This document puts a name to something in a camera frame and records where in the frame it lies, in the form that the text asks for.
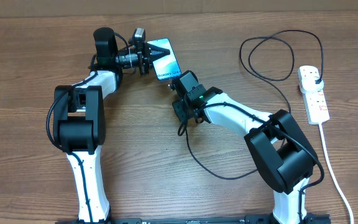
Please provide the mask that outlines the Samsung Galaxy smartphone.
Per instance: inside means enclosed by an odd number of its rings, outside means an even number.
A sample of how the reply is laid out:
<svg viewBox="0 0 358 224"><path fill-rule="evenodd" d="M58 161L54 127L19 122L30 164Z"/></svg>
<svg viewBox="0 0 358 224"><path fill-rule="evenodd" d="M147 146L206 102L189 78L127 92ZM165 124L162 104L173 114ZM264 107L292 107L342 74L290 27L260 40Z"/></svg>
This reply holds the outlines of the Samsung Galaxy smartphone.
<svg viewBox="0 0 358 224"><path fill-rule="evenodd" d="M181 75L180 66L168 38L150 40L147 43L170 50L170 55L160 58L152 63L158 80L168 80Z"/></svg>

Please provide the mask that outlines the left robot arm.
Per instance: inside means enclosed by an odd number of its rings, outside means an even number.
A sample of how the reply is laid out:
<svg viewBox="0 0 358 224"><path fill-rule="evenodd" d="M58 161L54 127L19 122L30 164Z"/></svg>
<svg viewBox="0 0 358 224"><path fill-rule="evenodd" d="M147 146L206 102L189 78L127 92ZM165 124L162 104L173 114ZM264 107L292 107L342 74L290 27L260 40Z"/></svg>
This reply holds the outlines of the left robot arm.
<svg viewBox="0 0 358 224"><path fill-rule="evenodd" d="M105 97L119 88L124 69L137 67L144 75L154 68L161 75L175 61L168 38L146 41L145 30L137 28L119 49L119 36L109 27L94 31L96 53L89 75L78 83L55 88L45 122L50 142L67 155L73 171L79 201L75 223L114 221L101 168L106 139Z"/></svg>

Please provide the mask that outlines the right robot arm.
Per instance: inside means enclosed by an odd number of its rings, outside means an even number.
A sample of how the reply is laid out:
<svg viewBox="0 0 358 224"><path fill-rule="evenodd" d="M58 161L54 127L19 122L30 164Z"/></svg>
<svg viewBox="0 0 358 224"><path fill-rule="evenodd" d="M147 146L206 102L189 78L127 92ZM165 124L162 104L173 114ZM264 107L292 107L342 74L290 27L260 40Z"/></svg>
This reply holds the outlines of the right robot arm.
<svg viewBox="0 0 358 224"><path fill-rule="evenodd" d="M173 78L170 88L179 99L172 106L181 122L203 121L230 129L246 142L258 173L273 190L269 214L248 214L243 223L330 223L329 215L308 213L305 191L324 179L318 156L294 117L285 110L274 114L242 105L216 87L206 89L188 70Z"/></svg>

